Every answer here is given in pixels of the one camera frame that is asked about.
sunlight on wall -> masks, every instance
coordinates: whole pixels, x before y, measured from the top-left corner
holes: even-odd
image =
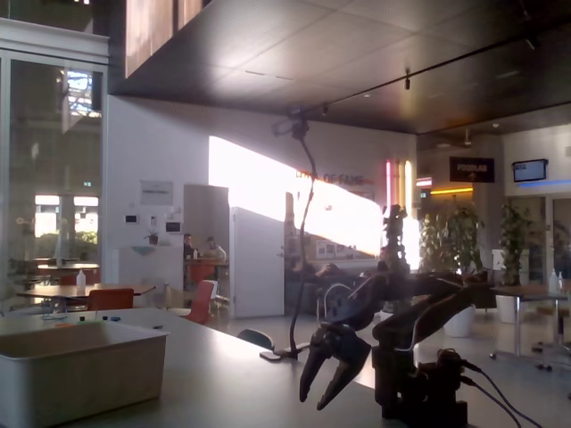
[[[228,187],[230,207],[241,207],[284,221],[286,192],[294,196],[299,228],[310,179],[297,170],[240,145],[211,136],[209,185]],[[316,181],[305,230],[358,251],[377,255],[381,241],[381,209],[371,200],[337,185]]]

black cable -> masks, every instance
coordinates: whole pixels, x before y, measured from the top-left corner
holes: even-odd
[[[513,413],[511,413],[509,411],[509,409],[507,407],[505,407],[503,405],[503,403],[501,401],[499,401],[498,399],[496,399],[490,392],[486,391],[484,388],[482,388],[480,385],[478,385],[477,383],[474,383],[474,387],[477,388],[478,390],[480,390],[480,392],[483,393],[483,395],[485,395],[488,399],[490,399],[491,401],[493,401],[494,403],[496,403],[498,406],[500,406],[501,408],[503,408],[505,410],[505,412],[509,415],[509,417],[511,417],[514,422],[516,423],[517,428],[521,428],[521,424],[519,423],[519,421],[516,419],[516,417],[514,416]]]
[[[313,156],[311,156],[310,149],[308,149],[307,144],[305,143],[304,136],[298,132],[294,128],[293,137],[299,140],[302,145],[303,150],[305,151],[306,156],[308,157],[311,165],[311,187],[310,187],[310,194],[307,198],[307,204],[305,205],[305,211],[303,212],[303,219],[300,225],[300,255],[302,258],[302,272],[300,273],[300,290],[297,294],[297,302],[295,303],[295,312],[294,317],[292,318],[292,324],[289,326],[289,346],[291,350],[291,355],[295,359],[297,359],[297,347],[295,346],[295,324],[297,323],[297,317],[300,313],[300,308],[302,306],[302,298],[303,298],[303,289],[305,288],[305,265],[306,265],[306,256],[305,256],[305,219],[307,218],[307,213],[310,209],[311,200],[313,199],[313,185],[315,184],[315,179],[318,176],[317,169],[315,167],[315,161],[313,160]]]
[[[480,390],[480,392],[483,393],[483,395],[485,395],[488,399],[490,399],[491,401],[493,401],[494,403],[496,403],[498,406],[500,406],[501,408],[503,408],[503,410],[509,415],[509,417],[511,417],[513,419],[513,421],[516,423],[517,428],[521,428],[521,424],[519,423],[519,421],[517,420],[517,418],[514,416],[513,413],[511,413],[509,411],[509,409],[507,407],[504,406],[504,404],[499,401],[498,399],[496,399],[490,392],[486,391],[484,388],[482,388],[480,385],[478,385],[476,382],[474,382],[472,379],[470,379],[469,377],[466,376],[461,376],[460,377],[460,381],[468,386],[473,386],[474,388],[477,388],[478,390]]]
[[[464,365],[469,368],[470,370],[479,373],[480,375],[482,375],[483,377],[485,377],[488,382],[492,385],[492,387],[496,390],[496,392],[498,392],[498,395],[500,395],[501,399],[503,399],[503,401],[506,403],[506,405],[514,412],[516,413],[519,417],[525,419],[527,422],[529,422],[531,425],[536,426],[537,428],[542,428],[541,425],[539,425],[538,423],[536,423],[531,417],[524,415],[523,413],[521,413],[519,410],[517,410],[515,407],[513,407],[513,405],[508,401],[508,399],[506,398],[505,395],[503,395],[503,393],[500,391],[500,388],[498,387],[498,385],[495,384],[495,382],[492,380],[492,378],[484,371],[482,370],[480,367],[466,361],[463,360]]]

robotic arm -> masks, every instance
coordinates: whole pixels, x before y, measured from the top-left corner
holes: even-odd
[[[361,371],[371,346],[355,333],[367,325],[383,301],[427,295],[425,300],[386,319],[373,329],[379,345],[373,349],[376,401],[383,417],[409,426],[460,427],[468,421],[467,405],[456,401],[462,360],[453,350],[439,353],[435,363],[414,365],[414,346],[437,332],[472,304],[477,287],[461,286],[454,274],[379,274],[370,277],[348,297],[329,304],[330,314],[313,334],[310,355],[300,381],[300,400],[326,359],[340,361],[318,410],[325,407]]]

white planter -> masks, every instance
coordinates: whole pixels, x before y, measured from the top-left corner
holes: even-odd
[[[444,332],[450,337],[468,337],[472,334],[476,308],[470,306],[456,314],[444,325]]]
[[[504,324],[516,323],[516,307],[513,297],[510,296],[496,296],[496,305],[498,307],[498,315],[500,322]],[[525,303],[519,306],[519,316],[522,317],[525,313]]]

high table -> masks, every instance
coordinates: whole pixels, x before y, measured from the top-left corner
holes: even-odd
[[[545,285],[519,285],[519,286],[502,286],[492,288],[496,294],[500,296],[509,296],[514,298],[515,324],[514,324],[514,352],[505,352],[495,350],[490,354],[491,358],[498,355],[515,356],[522,358],[521,354],[521,303],[523,301],[540,301],[553,300],[555,302],[554,309],[554,343],[559,344],[558,322],[559,322],[559,302],[567,300],[567,293],[571,292],[571,284],[566,281],[562,292],[549,292]]]
[[[95,319],[95,312],[69,314]],[[322,371],[305,403],[299,401],[302,364],[285,360],[270,363],[263,350],[233,336],[194,324],[160,309],[99,311],[120,317],[121,323],[153,328],[162,326],[167,339],[162,393],[152,400],[89,417],[69,427],[106,428],[377,428],[384,425],[374,392],[349,384],[324,410],[316,410],[333,373]],[[0,318],[0,334],[53,328],[60,321],[42,317]]]

